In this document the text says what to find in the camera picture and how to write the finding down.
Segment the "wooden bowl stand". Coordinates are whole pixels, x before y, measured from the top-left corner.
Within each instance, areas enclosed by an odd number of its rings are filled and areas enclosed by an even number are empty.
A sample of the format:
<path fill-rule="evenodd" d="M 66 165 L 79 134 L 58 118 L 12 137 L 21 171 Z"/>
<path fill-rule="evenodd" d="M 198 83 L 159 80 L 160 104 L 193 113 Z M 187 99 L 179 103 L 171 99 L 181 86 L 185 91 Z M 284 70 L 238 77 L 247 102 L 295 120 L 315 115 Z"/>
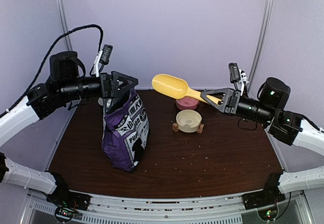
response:
<path fill-rule="evenodd" d="M 189 125 L 180 126 L 177 123 L 172 125 L 172 130 L 174 132 L 182 131 L 184 133 L 202 133 L 204 129 L 204 124 L 200 124 L 197 127 L 190 127 Z"/>

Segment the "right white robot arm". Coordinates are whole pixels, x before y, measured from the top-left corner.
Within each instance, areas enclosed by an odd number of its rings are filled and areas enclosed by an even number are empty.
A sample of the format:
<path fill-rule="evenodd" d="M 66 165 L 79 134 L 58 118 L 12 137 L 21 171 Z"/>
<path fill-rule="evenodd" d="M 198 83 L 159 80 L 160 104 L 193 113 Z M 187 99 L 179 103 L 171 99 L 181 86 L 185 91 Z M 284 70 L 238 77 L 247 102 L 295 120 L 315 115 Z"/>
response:
<path fill-rule="evenodd" d="M 222 88 L 195 91 L 188 83 L 175 76 L 157 74 L 151 81 L 155 91 L 165 96 L 181 99 L 185 96 L 207 103 L 226 115 L 262 124 L 274 138 L 287 145 L 307 148 L 323 154 L 323 128 L 305 115 L 284 109 L 290 96 L 290 87 L 277 78 L 269 77 L 254 100 L 243 96 L 238 89 Z M 323 187 L 323 167 L 298 172 L 269 175 L 263 190 L 253 192 L 263 204 L 271 204 L 279 195 L 294 191 Z"/>

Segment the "front aluminium frame rail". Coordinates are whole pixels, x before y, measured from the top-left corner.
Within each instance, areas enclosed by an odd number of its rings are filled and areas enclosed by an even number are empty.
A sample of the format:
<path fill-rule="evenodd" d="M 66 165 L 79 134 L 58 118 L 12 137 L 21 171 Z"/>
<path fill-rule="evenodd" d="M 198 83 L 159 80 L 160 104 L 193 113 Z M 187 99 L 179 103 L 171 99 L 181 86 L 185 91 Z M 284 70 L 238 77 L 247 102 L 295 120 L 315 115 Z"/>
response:
<path fill-rule="evenodd" d="M 305 194 L 247 210 L 242 193 L 195 198 L 127 198 L 92 194 L 87 210 L 57 210 L 29 191 L 20 223 L 313 223 Z"/>

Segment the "left aluminium corner post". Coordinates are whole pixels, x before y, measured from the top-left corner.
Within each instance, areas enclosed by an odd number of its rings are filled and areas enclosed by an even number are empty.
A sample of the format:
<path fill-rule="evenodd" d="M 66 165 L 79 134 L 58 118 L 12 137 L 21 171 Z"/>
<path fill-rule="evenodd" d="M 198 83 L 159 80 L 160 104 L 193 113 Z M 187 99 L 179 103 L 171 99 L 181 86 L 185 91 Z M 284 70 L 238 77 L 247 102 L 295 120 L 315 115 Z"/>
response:
<path fill-rule="evenodd" d="M 66 33 L 66 32 L 68 32 L 68 24 L 67 24 L 67 20 L 66 20 L 64 0 L 56 0 L 56 4 L 57 4 L 57 8 L 58 8 L 58 14 L 59 14 L 62 31 L 63 31 L 63 33 Z"/>

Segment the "right aluminium corner post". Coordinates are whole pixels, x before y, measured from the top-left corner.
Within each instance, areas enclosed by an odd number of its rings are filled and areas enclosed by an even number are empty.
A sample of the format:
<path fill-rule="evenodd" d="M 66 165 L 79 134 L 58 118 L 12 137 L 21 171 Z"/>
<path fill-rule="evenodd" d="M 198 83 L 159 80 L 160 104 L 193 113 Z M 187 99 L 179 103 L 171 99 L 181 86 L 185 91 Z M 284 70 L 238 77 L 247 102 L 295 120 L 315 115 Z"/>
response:
<path fill-rule="evenodd" d="M 256 77 L 258 65 L 259 65 L 259 62 L 260 62 L 260 59 L 262 56 L 262 52 L 263 52 L 263 48 L 264 48 L 264 44 L 265 44 L 265 40 L 266 40 L 266 35 L 267 35 L 268 27 L 270 24 L 270 20 L 271 20 L 273 4 L 274 4 L 274 0 L 265 0 L 259 37 L 258 37 L 258 41 L 257 41 L 257 45 L 256 45 L 256 50 L 255 50 L 255 54 L 254 54 L 254 58 L 253 58 L 252 67 L 250 70 L 249 83 L 247 86 L 247 90 L 249 93 L 251 92 L 253 82 Z"/>

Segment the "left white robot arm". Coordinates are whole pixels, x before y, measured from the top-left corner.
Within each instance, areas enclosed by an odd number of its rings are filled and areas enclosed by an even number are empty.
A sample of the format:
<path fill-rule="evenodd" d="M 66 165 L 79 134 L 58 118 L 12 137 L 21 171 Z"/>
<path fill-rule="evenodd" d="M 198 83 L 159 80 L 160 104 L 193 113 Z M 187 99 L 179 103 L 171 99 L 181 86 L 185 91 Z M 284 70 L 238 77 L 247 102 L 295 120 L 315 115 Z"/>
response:
<path fill-rule="evenodd" d="M 1 145 L 26 128 L 45 120 L 57 109 L 75 100 L 121 100 L 138 79 L 121 72 L 96 72 L 80 75 L 85 70 L 75 51 L 60 52 L 50 57 L 50 75 L 46 82 L 28 89 L 27 94 L 1 117 Z M 62 206 L 69 205 L 73 195 L 64 179 L 55 173 L 42 172 L 11 160 L 1 153 L 1 183 L 53 195 Z"/>

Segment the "purple pet food bag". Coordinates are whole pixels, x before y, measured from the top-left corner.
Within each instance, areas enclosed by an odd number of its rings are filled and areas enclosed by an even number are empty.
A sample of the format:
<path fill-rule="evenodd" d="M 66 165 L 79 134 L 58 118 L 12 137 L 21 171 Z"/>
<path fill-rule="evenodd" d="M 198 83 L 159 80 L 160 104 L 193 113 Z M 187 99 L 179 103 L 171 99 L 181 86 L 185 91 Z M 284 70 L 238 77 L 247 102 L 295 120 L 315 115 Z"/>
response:
<path fill-rule="evenodd" d="M 104 107 L 102 150 L 114 168 L 133 172 L 149 137 L 149 120 L 139 94 L 130 90 L 115 105 Z"/>

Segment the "pink cat-ear pet bowl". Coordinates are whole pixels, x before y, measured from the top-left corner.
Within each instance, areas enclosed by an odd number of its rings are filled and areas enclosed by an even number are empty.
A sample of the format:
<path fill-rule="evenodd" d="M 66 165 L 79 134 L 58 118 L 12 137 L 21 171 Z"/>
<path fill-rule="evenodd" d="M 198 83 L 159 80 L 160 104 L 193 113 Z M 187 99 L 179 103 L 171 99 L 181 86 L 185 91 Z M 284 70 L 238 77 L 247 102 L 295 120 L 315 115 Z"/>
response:
<path fill-rule="evenodd" d="M 186 109 L 195 110 L 197 109 L 198 105 L 199 105 L 199 100 L 191 97 L 176 99 L 176 107 L 179 110 L 186 110 Z"/>

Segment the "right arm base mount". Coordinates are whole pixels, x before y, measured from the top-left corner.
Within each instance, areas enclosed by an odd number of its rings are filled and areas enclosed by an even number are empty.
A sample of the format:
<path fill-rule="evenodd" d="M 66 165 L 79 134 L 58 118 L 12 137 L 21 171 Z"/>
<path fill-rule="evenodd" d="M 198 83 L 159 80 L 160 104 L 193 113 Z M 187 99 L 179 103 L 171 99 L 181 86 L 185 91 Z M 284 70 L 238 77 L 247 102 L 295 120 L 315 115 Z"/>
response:
<path fill-rule="evenodd" d="M 266 191 L 243 194 L 242 196 L 245 210 L 257 209 L 260 219 L 268 222 L 279 217 L 278 203 L 285 199 L 284 194 L 273 194 Z"/>

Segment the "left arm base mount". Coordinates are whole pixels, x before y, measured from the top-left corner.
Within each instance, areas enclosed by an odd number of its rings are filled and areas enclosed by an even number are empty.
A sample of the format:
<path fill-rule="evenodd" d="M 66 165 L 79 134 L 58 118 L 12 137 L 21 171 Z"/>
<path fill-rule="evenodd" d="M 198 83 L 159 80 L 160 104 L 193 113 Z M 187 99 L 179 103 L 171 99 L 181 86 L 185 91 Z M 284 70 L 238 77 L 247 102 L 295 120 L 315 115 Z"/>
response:
<path fill-rule="evenodd" d="M 59 223 L 67 223 L 80 217 L 80 211 L 87 211 L 91 196 L 77 192 L 69 192 L 67 196 L 48 195 L 46 200 L 56 206 L 54 217 Z"/>

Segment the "yellow plastic food scoop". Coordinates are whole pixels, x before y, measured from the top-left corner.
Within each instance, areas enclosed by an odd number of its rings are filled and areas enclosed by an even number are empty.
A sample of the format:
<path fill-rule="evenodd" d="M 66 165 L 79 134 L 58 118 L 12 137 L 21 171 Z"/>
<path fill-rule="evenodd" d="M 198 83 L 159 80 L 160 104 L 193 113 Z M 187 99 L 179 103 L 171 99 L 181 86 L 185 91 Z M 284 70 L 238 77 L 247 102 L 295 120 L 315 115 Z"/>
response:
<path fill-rule="evenodd" d="M 184 79 L 161 73 L 153 77 L 151 84 L 155 91 L 165 96 L 174 99 L 191 97 L 201 102 L 211 104 L 201 97 L 200 91 L 191 89 Z"/>

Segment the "cream cat-ear pet bowl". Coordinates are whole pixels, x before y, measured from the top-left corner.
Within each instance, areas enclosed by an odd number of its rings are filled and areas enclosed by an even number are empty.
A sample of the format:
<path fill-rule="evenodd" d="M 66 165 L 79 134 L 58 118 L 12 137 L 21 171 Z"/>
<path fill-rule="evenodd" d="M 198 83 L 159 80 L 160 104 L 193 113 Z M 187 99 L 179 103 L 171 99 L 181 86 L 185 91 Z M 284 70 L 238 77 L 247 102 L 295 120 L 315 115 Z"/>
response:
<path fill-rule="evenodd" d="M 197 127 L 201 122 L 202 116 L 195 110 L 181 110 L 176 115 L 176 123 L 180 126 L 189 125 L 190 127 Z"/>

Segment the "aluminium corner post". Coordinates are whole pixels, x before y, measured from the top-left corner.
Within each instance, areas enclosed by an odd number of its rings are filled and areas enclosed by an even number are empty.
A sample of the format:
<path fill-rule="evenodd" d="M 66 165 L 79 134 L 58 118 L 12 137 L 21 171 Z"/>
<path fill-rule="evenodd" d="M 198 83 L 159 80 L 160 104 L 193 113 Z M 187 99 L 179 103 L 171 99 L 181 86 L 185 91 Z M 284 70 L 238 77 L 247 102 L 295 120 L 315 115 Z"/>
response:
<path fill-rule="evenodd" d="M 56 4 L 57 4 L 57 8 L 58 8 L 58 14 L 59 14 L 62 31 L 63 31 L 63 33 L 66 33 L 66 32 L 68 32 L 68 24 L 67 24 L 67 20 L 66 20 L 64 0 L 56 0 Z"/>
<path fill-rule="evenodd" d="M 247 90 L 249 93 L 251 92 L 253 82 L 256 77 L 258 65 L 259 65 L 259 62 L 260 62 L 260 59 L 262 56 L 262 52 L 263 52 L 263 48 L 264 48 L 264 44 L 265 44 L 265 40 L 266 40 L 266 35 L 267 35 L 268 27 L 270 24 L 270 20 L 271 20 L 273 4 L 274 4 L 274 0 L 265 0 L 259 37 L 258 37 L 258 41 L 257 41 L 257 45 L 256 45 L 256 50 L 255 50 L 255 54 L 254 54 L 254 58 L 253 58 L 252 67 L 250 70 L 249 83 L 247 86 Z"/>

